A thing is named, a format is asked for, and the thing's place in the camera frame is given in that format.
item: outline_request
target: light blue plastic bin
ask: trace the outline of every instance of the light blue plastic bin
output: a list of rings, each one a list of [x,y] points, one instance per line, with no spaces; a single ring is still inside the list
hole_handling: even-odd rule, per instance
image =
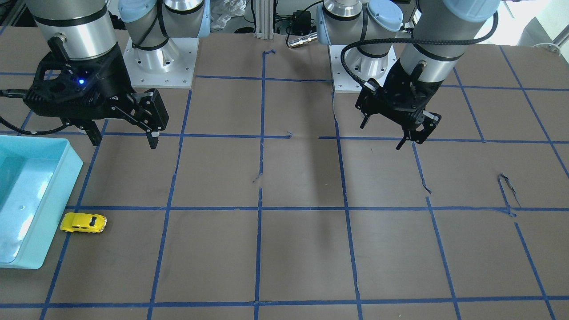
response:
[[[42,266],[82,165],[67,139],[0,136],[0,268]]]

